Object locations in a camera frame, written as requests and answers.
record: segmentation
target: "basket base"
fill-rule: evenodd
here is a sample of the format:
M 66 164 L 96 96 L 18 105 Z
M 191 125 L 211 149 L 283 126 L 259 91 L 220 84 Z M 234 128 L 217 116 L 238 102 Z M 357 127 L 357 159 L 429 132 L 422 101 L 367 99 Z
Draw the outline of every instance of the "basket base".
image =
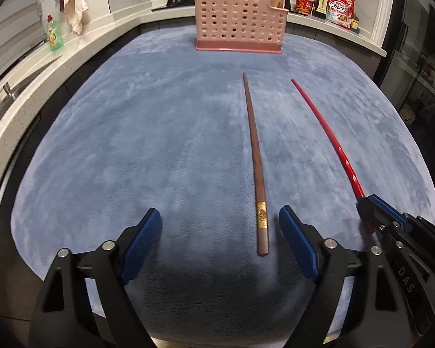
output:
M 195 48 L 198 51 L 240 51 L 281 54 L 282 45 L 274 43 L 249 43 L 246 41 L 197 40 Z

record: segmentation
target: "stove burner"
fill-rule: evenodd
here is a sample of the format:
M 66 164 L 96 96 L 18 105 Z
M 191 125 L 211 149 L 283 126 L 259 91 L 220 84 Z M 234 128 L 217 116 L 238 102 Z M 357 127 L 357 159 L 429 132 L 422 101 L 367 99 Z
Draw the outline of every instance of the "stove burner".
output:
M 154 8 L 154 10 L 161 10 L 161 9 L 169 9 L 169 8 L 177 8 L 180 6 L 193 6 L 195 5 L 195 0 L 167 0 L 166 6 L 162 6 L 160 8 Z

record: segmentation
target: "blue tablecloth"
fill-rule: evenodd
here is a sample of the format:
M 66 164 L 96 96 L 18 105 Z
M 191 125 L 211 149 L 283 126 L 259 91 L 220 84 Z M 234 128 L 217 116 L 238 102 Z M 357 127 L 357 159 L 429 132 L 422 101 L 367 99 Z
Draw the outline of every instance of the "blue tablecloth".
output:
M 155 207 L 161 237 L 126 287 L 149 333 L 192 346 L 279 347 L 313 291 L 280 234 L 279 209 L 290 204 L 346 248 L 370 239 L 337 155 L 290 79 L 336 133 L 366 194 L 435 223 L 435 190 L 393 106 L 334 48 L 286 35 L 281 55 L 198 52 L 194 38 L 194 26 L 141 35 L 84 83 L 31 161 L 13 237 L 44 278 L 59 248 L 93 250 Z M 242 72 L 266 180 L 264 258 Z M 331 330 L 341 326 L 347 284 Z M 91 298 L 102 313 L 93 284 Z

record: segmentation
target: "brown wooden chopstick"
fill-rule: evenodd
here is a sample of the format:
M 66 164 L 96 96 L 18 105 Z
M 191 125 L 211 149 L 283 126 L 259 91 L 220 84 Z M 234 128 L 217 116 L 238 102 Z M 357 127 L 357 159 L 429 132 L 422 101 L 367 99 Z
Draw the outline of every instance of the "brown wooden chopstick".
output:
M 249 92 L 248 79 L 244 76 L 245 98 L 248 110 L 249 137 L 251 140 L 251 152 L 253 155 L 253 171 L 255 173 L 255 196 L 256 196 L 256 231 L 258 240 L 258 255 L 265 256 L 269 253 L 268 214 L 266 209 L 266 187 L 264 185 L 264 173 L 262 171 L 261 151 L 259 149 L 258 130 L 256 129 L 255 113 L 251 94 Z

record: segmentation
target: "glass door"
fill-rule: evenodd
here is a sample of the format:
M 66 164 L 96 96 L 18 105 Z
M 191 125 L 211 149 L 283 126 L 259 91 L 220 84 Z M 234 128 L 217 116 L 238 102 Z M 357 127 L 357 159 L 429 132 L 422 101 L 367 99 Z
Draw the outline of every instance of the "glass door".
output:
M 433 0 L 406 0 L 400 38 L 380 89 L 408 126 L 435 184 Z

